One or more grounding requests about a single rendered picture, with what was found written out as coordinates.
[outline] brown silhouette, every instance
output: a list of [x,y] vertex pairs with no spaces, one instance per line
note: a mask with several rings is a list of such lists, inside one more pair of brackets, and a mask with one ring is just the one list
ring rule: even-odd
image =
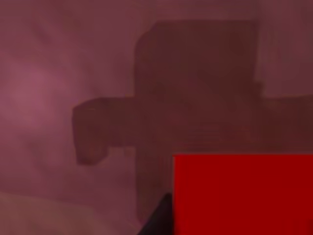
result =
[[172,189],[173,153],[303,147],[300,138],[297,147],[289,141],[285,148],[283,130],[304,109],[289,115],[281,102],[262,101],[261,85],[253,82],[257,36],[253,21],[155,24],[135,49],[135,97],[99,98],[73,110],[77,162],[94,165],[109,146],[135,146],[137,210],[144,221]]

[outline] red panel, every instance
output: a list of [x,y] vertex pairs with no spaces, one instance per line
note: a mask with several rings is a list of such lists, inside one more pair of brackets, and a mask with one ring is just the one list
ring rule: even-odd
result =
[[313,156],[174,158],[177,234],[311,234]]

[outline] red rectangle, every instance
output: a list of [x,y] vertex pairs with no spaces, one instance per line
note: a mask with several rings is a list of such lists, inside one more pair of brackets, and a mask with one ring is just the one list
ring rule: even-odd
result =
[[312,234],[312,155],[174,158],[177,234]]

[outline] red block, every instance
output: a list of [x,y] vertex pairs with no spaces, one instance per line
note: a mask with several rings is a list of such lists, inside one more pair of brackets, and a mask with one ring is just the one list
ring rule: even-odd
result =
[[174,158],[177,234],[313,234],[312,155]]

